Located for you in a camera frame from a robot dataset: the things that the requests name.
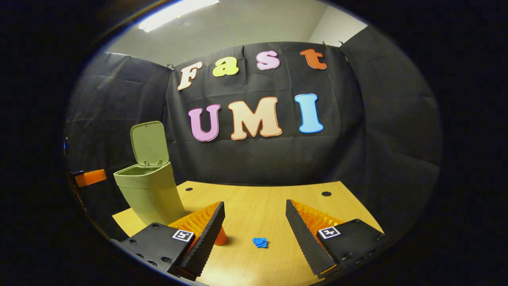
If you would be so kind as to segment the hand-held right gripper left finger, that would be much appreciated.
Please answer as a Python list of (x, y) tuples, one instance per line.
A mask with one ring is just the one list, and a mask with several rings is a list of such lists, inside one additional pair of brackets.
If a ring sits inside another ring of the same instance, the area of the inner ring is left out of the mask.
[(118, 243), (127, 255), (174, 280), (200, 277), (223, 228), (225, 205), (218, 201), (176, 222), (153, 222)]

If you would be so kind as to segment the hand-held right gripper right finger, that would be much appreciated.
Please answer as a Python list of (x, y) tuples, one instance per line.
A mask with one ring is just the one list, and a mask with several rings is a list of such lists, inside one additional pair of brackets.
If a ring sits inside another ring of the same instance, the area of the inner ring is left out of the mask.
[(318, 278), (353, 272), (370, 262), (386, 245), (386, 235), (361, 219), (343, 222), (292, 199), (286, 201), (285, 217)]

